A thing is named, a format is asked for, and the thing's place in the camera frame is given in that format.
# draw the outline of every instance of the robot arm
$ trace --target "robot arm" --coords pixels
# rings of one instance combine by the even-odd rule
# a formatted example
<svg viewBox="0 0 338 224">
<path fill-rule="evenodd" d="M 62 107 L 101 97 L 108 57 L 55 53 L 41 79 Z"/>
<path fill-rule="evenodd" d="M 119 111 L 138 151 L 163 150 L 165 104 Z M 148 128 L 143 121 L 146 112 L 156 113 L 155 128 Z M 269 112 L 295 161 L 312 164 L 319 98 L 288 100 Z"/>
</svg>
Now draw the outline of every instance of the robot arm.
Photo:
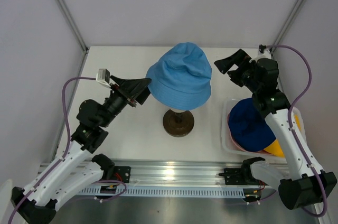
<svg viewBox="0 0 338 224">
<path fill-rule="evenodd" d="M 94 100 L 84 101 L 77 119 L 80 125 L 71 135 L 69 150 L 55 160 L 36 179 L 24 188 L 15 187 L 12 203 L 20 215 L 29 223 L 49 223 L 56 212 L 74 195 L 99 180 L 110 180 L 115 165 L 103 154 L 96 155 L 80 172 L 70 176 L 73 170 L 89 158 L 108 135 L 103 130 L 129 104 L 143 104 L 150 92 L 150 79 L 124 80 L 111 76 L 106 69 L 100 69 L 96 80 L 111 89 L 103 105 Z"/>
<path fill-rule="evenodd" d="M 294 126 L 307 156 L 311 159 L 311 166 L 296 143 L 292 129 L 289 128 L 288 111 L 290 103 L 286 96 L 277 89 L 279 75 L 276 61 L 259 56 L 253 60 L 243 50 L 238 50 L 232 56 L 218 60 L 214 63 L 223 74 L 227 73 L 230 80 L 240 87 L 246 86 L 252 92 L 252 101 L 262 118 L 275 134 L 285 155 L 289 168 L 289 175 L 282 174 L 276 168 L 270 166 L 263 158 L 253 158 L 243 162 L 249 165 L 249 177 L 262 180 L 278 190 L 283 204 L 289 209 L 308 206 L 322 202 L 323 197 L 320 185 L 313 173 L 314 169 L 323 183 L 325 193 L 328 196 L 337 183 L 333 172 L 326 173 L 323 167 L 315 159 L 305 143 L 299 129 Z M 230 71 L 233 65 L 237 70 Z"/>
</svg>

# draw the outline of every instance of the yellow hat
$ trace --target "yellow hat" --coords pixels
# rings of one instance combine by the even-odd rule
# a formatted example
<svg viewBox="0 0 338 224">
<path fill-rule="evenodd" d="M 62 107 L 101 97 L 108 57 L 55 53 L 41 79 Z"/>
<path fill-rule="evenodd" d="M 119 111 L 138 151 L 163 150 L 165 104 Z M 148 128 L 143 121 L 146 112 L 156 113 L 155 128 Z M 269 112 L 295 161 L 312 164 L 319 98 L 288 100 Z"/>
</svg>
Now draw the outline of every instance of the yellow hat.
<svg viewBox="0 0 338 224">
<path fill-rule="evenodd" d="M 297 115 L 294 115 L 294 116 L 295 116 L 296 124 L 299 130 L 302 130 L 301 124 L 299 122 Z M 264 150 L 270 154 L 273 154 L 274 156 L 285 157 L 277 139 L 274 142 L 272 142 L 268 147 L 264 148 Z"/>
</svg>

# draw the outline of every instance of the hat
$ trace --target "hat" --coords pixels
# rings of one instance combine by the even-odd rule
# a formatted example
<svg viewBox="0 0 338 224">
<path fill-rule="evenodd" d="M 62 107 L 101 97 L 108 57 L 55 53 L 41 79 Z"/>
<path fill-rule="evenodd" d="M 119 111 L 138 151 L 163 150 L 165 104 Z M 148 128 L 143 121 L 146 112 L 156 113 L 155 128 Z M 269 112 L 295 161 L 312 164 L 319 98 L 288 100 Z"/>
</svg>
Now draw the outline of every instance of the hat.
<svg viewBox="0 0 338 224">
<path fill-rule="evenodd" d="M 276 139 L 254 107 L 252 98 L 241 100 L 233 107 L 228 125 L 233 139 L 246 151 L 261 151 Z"/>
<path fill-rule="evenodd" d="M 164 105 L 192 110 L 203 105 L 211 94 L 211 66 L 194 43 L 179 43 L 166 52 L 147 72 L 148 88 Z"/>
</svg>

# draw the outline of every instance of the hat stand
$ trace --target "hat stand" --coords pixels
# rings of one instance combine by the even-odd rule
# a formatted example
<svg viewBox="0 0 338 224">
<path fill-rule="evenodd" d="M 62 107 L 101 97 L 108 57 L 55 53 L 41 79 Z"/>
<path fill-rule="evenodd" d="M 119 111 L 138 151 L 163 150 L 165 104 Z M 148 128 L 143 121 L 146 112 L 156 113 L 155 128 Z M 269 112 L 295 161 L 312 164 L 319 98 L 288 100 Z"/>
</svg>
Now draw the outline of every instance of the hat stand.
<svg viewBox="0 0 338 224">
<path fill-rule="evenodd" d="M 163 116 L 163 127 L 173 137 L 184 137 L 194 128 L 195 119 L 190 111 L 171 108 Z"/>
</svg>

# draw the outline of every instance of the hat brim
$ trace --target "hat brim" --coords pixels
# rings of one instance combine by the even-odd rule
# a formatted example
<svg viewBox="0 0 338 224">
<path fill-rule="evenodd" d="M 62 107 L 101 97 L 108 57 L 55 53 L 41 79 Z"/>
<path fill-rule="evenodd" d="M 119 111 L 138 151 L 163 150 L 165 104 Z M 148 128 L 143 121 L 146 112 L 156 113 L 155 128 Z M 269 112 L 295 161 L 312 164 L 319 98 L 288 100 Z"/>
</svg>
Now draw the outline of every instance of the hat brim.
<svg viewBox="0 0 338 224">
<path fill-rule="evenodd" d="M 155 99 L 174 109 L 192 110 L 198 108 L 205 104 L 211 95 L 210 83 L 202 92 L 197 94 L 184 93 L 169 88 L 158 81 L 153 66 L 149 68 L 146 78 L 152 79 L 148 88 Z"/>
</svg>

